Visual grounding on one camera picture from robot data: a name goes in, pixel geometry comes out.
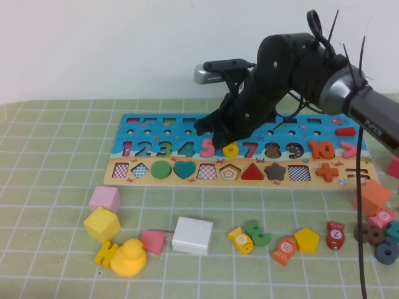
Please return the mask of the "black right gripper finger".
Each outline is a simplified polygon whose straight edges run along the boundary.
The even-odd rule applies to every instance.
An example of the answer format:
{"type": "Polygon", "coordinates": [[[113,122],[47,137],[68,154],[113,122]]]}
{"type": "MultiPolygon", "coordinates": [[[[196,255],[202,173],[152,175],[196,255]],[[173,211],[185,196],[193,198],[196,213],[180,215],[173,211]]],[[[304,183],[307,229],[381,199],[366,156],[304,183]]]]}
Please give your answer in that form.
{"type": "Polygon", "coordinates": [[[203,118],[199,118],[194,123],[194,129],[198,136],[202,136],[205,133],[214,133],[215,127],[218,124],[219,111],[214,111],[203,118]]]}
{"type": "Polygon", "coordinates": [[[233,142],[233,139],[226,138],[224,136],[213,136],[213,146],[216,150],[224,148],[227,145],[230,145],[233,142]]]}

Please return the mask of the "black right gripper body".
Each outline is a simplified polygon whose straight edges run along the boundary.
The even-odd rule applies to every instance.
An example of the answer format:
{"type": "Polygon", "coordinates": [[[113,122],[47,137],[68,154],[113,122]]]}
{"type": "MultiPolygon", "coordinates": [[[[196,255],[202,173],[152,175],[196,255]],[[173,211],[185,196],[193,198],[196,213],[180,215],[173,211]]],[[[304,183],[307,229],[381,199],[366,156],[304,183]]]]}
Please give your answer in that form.
{"type": "Polygon", "coordinates": [[[214,142],[232,143],[250,137],[289,90],[286,85],[262,81],[252,70],[241,92],[219,107],[214,142]]]}

